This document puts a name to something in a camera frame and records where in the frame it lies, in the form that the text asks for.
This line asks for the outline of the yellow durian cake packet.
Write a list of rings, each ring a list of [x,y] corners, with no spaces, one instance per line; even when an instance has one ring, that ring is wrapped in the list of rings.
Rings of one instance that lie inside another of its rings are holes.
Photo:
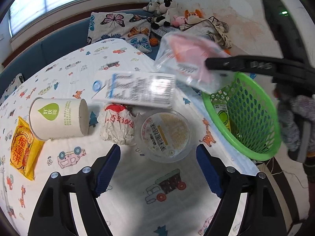
[[[25,178],[33,181],[38,156],[44,143],[32,133],[29,124],[19,117],[11,142],[10,165]]]

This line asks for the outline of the clear pink plastic bag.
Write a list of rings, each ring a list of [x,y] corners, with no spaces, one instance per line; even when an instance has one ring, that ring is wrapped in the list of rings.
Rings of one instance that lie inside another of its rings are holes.
[[[209,70],[206,60],[227,57],[229,55],[214,41],[174,31],[161,38],[154,67],[160,73],[175,75],[181,83],[212,94],[231,84],[235,73]]]

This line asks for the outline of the white paper cup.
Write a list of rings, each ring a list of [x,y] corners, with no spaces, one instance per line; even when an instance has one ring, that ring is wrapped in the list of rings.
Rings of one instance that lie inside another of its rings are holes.
[[[31,131],[42,141],[87,136],[89,118],[84,99],[36,98],[29,108]]]

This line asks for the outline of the white paper wrapper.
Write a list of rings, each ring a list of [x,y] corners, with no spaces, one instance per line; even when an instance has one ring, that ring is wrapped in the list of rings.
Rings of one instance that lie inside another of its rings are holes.
[[[99,113],[100,137],[103,141],[134,146],[134,119],[125,105],[110,103]]]

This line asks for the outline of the blue white milk carton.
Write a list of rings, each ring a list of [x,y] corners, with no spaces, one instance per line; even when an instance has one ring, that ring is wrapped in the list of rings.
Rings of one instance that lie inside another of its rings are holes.
[[[107,103],[170,109],[176,88],[175,75],[141,71],[115,71],[97,77],[92,100]]]

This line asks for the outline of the clear pudding cup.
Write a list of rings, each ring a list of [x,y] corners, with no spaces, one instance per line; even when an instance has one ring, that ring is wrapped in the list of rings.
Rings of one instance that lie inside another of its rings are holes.
[[[177,111],[157,109],[134,119],[134,140],[150,160],[173,163],[184,159],[192,149],[193,132],[187,119]]]

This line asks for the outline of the green plastic basket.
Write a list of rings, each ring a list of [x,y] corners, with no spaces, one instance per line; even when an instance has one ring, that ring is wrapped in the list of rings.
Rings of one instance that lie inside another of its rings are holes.
[[[277,110],[270,96],[244,73],[219,91],[201,94],[212,122],[226,140],[252,160],[271,159],[281,145]]]

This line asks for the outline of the crumpled beige cloth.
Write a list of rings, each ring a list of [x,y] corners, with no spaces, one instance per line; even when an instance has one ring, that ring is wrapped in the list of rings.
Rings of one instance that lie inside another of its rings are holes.
[[[229,25],[218,20],[214,16],[211,16],[208,19],[203,19],[192,25],[184,24],[179,28],[186,33],[208,38],[224,49],[232,48],[232,41],[228,36],[230,30]]]

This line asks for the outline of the orange fox plush toy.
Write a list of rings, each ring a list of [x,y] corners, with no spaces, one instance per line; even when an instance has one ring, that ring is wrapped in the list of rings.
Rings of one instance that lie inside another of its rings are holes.
[[[186,10],[185,20],[188,25],[195,25],[203,20],[202,13],[197,9],[194,12]]]

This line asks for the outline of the pink pig plush toy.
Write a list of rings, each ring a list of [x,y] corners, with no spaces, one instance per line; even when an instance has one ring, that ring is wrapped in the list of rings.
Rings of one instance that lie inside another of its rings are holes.
[[[171,22],[171,25],[179,28],[182,25],[186,24],[186,18],[183,16],[174,17],[173,21]]]

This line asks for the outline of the cartoon print tablecloth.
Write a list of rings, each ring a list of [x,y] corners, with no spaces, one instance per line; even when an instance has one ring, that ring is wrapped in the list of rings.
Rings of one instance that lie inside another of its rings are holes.
[[[78,172],[108,153],[121,159],[97,202],[114,235],[203,235],[220,202],[210,191],[192,149],[173,163],[152,161],[134,143],[136,116],[146,108],[111,107],[94,100],[105,79],[117,71],[153,71],[153,60],[126,41],[89,45],[52,62],[20,85],[1,104],[1,209],[20,235],[27,235],[40,192],[49,175]],[[11,143],[20,118],[29,120],[36,98],[86,100],[91,125],[85,137],[48,140],[30,181],[10,164]]]

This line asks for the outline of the cow plush toy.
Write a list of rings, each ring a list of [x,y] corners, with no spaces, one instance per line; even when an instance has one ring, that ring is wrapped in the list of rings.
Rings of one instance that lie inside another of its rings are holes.
[[[179,16],[178,3],[175,0],[163,0],[157,10],[157,16],[153,18],[152,29],[173,26]]]

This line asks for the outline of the grey plush toy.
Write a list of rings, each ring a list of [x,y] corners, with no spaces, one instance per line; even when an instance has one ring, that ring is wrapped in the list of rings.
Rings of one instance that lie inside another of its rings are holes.
[[[152,1],[152,2],[149,2],[145,7],[143,7],[143,10],[146,12],[154,13],[157,11],[160,5],[161,5],[160,0]]]

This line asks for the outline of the small butterfly pillow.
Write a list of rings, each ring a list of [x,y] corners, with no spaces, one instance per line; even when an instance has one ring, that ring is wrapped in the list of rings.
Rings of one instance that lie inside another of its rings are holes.
[[[3,103],[23,82],[23,75],[21,73],[17,74],[4,90],[1,96],[1,103]]]

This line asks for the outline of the butterfly print pillow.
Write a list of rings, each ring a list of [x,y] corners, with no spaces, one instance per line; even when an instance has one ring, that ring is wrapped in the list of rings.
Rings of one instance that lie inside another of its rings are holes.
[[[93,12],[90,15],[87,44],[118,38],[140,50],[151,53],[149,43],[152,17],[123,12]]]

